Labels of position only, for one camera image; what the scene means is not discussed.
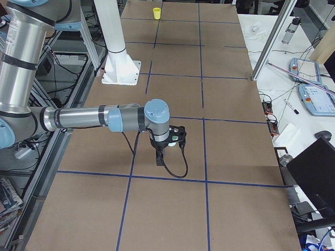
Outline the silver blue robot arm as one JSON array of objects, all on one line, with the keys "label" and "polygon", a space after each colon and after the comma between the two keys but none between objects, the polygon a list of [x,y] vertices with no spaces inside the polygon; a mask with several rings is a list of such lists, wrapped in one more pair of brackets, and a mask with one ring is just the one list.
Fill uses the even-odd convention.
[{"label": "silver blue robot arm", "polygon": [[80,1],[8,1],[11,15],[1,54],[1,148],[45,131],[65,128],[108,127],[113,132],[148,131],[157,165],[170,143],[183,148],[184,127],[170,125],[167,103],[161,99],[137,104],[95,108],[29,107],[28,99],[40,53],[50,29],[80,30]]}]

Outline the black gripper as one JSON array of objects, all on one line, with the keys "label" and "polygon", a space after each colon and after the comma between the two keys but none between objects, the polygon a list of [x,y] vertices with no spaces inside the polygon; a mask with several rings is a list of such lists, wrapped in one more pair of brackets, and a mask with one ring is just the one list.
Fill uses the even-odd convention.
[{"label": "black gripper", "polygon": [[155,135],[151,129],[149,129],[149,133],[150,143],[155,148],[157,166],[164,166],[164,149],[168,146],[169,143],[173,142],[178,143],[184,161],[186,162],[184,155],[184,148],[186,145],[186,131],[184,126],[177,127],[171,125],[167,131],[167,137],[163,141],[158,141],[158,135]]}]

